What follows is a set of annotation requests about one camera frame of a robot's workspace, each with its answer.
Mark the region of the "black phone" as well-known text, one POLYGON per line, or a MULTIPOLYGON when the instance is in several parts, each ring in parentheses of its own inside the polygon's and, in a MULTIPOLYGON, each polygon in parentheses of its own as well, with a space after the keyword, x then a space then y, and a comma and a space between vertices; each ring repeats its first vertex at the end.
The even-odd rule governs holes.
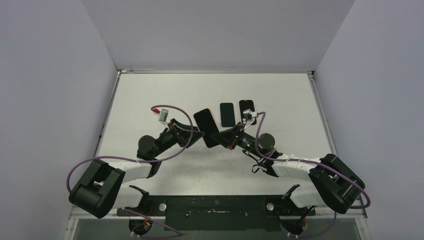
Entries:
POLYGON ((231 128, 236 125, 234 104, 231 102, 222 102, 220 108, 220 122, 223 128, 231 128))

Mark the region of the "black phone case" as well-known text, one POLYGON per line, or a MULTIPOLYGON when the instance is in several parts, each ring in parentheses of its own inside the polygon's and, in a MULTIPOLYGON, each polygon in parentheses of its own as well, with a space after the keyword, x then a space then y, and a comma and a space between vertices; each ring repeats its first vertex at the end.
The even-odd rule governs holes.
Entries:
POLYGON ((240 100, 239 103, 239 113, 240 113, 240 119, 242 122, 242 113, 244 110, 250 109, 252 111, 252 115, 254 117, 254 122, 248 122, 248 123, 243 123, 245 126, 248 125, 255 125, 257 123, 257 120, 255 118, 255 115, 253 114, 253 112, 255 112, 255 106, 254 106, 254 102, 253 100, 250 99, 245 99, 245 100, 240 100))

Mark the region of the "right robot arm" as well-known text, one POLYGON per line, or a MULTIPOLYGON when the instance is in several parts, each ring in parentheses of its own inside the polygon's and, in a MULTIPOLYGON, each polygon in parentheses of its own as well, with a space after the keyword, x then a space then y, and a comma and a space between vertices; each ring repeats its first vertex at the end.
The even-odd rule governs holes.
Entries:
POLYGON ((283 196, 282 207, 290 215, 302 208, 320 206, 345 214, 356 209, 357 198, 364 193, 365 183, 335 154, 321 158, 299 158, 279 152, 275 138, 269 133, 258 137, 245 132, 245 125, 213 133, 211 138, 226 149, 239 147, 242 152, 256 161, 252 172, 262 171, 275 178, 292 178, 309 182, 295 184, 283 196))

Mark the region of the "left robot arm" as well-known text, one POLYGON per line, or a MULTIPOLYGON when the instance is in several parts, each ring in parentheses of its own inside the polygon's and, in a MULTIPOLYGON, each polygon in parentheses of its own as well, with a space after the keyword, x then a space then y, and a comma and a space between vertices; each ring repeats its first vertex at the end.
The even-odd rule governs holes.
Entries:
POLYGON ((153 177, 161 166, 157 157, 178 145, 186 149, 205 135, 198 127, 182 124, 174 118, 158 138, 142 136, 138 141, 136 159, 113 157, 106 162, 101 157, 90 164, 74 188, 68 200, 96 218, 103 218, 112 209, 130 208, 136 215, 149 210, 148 192, 134 185, 124 184, 137 179, 153 177))

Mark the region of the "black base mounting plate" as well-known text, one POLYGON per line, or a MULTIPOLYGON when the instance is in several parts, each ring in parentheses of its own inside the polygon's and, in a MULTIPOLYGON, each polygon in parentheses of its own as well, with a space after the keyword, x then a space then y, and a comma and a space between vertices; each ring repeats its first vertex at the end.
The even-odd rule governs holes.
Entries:
POLYGON ((302 215, 280 195, 153 195, 139 207, 150 217, 164 217, 165 224, 179 231, 279 232, 281 220, 297 221, 302 215))

